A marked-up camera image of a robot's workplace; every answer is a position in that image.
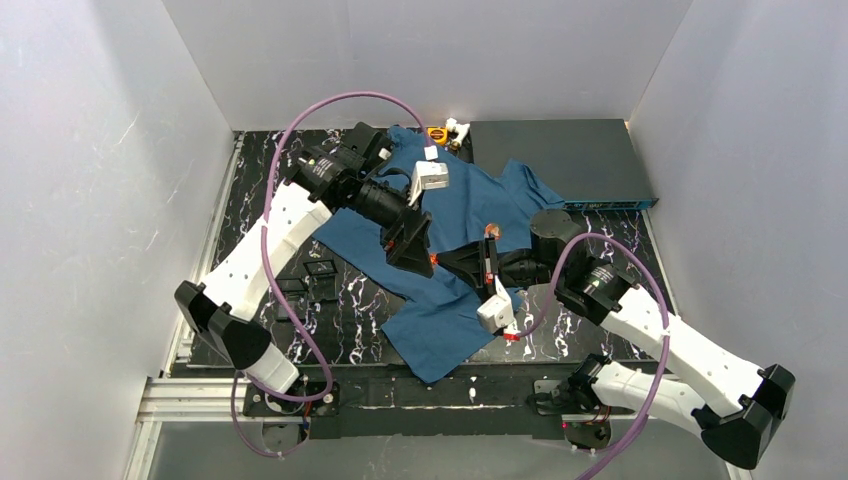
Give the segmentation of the blue t-shirt garment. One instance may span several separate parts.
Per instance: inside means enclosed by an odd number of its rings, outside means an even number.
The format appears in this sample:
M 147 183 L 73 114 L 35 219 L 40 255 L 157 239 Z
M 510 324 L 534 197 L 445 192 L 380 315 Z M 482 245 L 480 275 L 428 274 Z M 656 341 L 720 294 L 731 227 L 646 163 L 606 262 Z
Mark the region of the blue t-shirt garment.
M 527 249 L 531 218 L 564 205 L 561 195 L 518 161 L 509 161 L 493 177 L 444 148 L 438 159 L 447 166 L 449 185 L 425 192 L 422 201 L 432 216 L 429 251 L 437 258 L 431 277 L 389 265 L 380 226 L 350 209 L 333 214 L 313 235 L 373 282 L 404 298 L 404 306 L 382 331 L 425 383 L 441 380 L 494 338 L 476 314 L 484 300 L 460 271 L 459 249 L 482 240 L 490 224 L 502 229 L 497 252 Z

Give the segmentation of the yellow tape measure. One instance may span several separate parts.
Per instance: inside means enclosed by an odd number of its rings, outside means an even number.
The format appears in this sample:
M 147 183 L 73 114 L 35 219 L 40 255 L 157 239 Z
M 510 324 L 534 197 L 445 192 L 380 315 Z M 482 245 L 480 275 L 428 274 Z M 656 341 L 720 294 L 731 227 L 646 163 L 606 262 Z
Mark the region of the yellow tape measure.
M 427 135 L 437 145 L 445 145 L 449 140 L 449 131 L 444 127 L 428 127 Z

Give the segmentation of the dark grey network switch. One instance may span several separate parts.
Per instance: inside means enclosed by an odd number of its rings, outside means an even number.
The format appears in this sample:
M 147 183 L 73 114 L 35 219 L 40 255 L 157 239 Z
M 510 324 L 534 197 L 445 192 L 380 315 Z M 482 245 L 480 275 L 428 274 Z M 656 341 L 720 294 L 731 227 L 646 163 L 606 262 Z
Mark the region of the dark grey network switch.
M 547 187 L 571 210 L 645 210 L 658 196 L 622 119 L 470 124 L 473 163 L 494 177 Z

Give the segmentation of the black square tray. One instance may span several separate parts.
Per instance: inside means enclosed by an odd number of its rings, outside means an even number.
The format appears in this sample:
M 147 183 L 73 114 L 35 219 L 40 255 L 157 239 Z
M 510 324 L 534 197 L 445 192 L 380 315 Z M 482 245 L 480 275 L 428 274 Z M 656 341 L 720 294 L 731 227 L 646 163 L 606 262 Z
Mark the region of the black square tray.
M 307 283 L 302 278 L 277 278 L 275 283 L 280 292 L 285 296 L 303 296 L 308 291 Z
M 302 266 L 310 277 L 335 276 L 338 273 L 335 261 L 332 258 L 304 261 Z

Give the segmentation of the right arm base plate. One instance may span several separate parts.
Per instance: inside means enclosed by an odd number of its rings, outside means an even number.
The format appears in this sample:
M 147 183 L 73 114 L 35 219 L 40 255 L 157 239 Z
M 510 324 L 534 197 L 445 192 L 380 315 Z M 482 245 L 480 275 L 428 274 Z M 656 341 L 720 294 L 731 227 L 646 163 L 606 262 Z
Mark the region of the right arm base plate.
M 586 420 L 565 420 L 562 423 L 566 440 L 574 450 L 601 452 L 612 448 L 610 418 L 619 412 L 634 411 L 613 393 L 603 391 L 611 387 L 603 383 L 602 373 L 612 373 L 617 366 L 609 356 L 590 354 L 564 380 L 536 380 L 526 404 L 540 416 L 588 415 Z

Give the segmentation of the aluminium frame rail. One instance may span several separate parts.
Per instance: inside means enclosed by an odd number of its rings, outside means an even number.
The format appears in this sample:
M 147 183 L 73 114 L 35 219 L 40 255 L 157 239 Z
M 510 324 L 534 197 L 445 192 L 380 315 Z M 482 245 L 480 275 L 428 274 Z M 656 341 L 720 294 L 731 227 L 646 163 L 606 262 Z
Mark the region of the aluminium frame rail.
M 575 479 L 600 462 L 587 415 L 541 416 L 527 371 L 453 376 L 346 369 L 330 395 L 285 404 L 243 380 L 146 387 L 128 479 Z

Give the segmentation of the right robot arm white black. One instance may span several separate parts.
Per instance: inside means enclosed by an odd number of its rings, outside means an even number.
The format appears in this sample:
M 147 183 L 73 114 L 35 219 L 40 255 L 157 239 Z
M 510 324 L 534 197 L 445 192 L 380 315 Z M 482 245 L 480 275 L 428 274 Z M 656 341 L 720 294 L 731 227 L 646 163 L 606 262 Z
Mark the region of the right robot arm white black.
M 565 380 L 536 382 L 529 404 L 541 415 L 634 411 L 630 431 L 600 442 L 610 452 L 622 451 L 656 418 L 699 437 L 725 462 L 756 468 L 786 418 L 795 376 L 781 365 L 761 367 L 732 354 L 670 313 L 653 279 L 639 284 L 589 253 L 583 245 L 588 233 L 566 212 L 537 212 L 529 232 L 528 247 L 502 252 L 500 230 L 490 225 L 481 239 L 431 260 L 476 292 L 478 320 L 490 333 L 521 339 L 509 292 L 546 285 L 547 304 L 562 304 L 657 362 L 648 375 L 592 354 Z

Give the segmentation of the small white figurine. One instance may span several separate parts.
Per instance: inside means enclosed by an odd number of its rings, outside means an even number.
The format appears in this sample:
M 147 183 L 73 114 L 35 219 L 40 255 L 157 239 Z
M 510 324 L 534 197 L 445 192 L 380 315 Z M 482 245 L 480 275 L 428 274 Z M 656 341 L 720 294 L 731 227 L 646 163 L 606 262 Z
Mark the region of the small white figurine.
M 457 119 L 449 117 L 445 122 L 445 128 L 452 135 L 448 141 L 449 148 L 459 150 L 469 134 L 470 124 L 461 123 Z

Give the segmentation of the round orange pin badge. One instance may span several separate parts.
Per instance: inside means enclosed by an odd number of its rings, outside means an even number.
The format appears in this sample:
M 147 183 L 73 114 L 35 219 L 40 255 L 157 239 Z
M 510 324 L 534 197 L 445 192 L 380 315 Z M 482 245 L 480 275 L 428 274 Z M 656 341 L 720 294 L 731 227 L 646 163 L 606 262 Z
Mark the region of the round orange pin badge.
M 484 236 L 498 240 L 501 238 L 501 227 L 496 223 L 489 223 L 484 229 Z

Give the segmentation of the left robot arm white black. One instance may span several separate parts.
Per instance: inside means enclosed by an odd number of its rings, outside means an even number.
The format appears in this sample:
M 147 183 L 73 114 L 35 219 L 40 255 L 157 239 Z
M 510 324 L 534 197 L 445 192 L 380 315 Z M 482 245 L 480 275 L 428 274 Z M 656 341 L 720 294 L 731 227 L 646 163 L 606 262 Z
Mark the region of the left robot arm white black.
M 448 168 L 438 148 L 423 148 L 409 185 L 403 190 L 376 175 L 392 156 L 387 135 L 358 123 L 351 136 L 332 149 L 302 149 L 277 186 L 268 213 L 248 230 L 229 255 L 198 282 L 184 281 L 174 298 L 193 332 L 233 367 L 267 393 L 291 400 L 299 377 L 296 366 L 274 344 L 271 333 L 254 321 L 263 296 L 312 234 L 340 209 L 349 209 L 379 226 L 379 245 L 387 264 L 431 277 L 430 213 L 424 191 L 448 185 Z

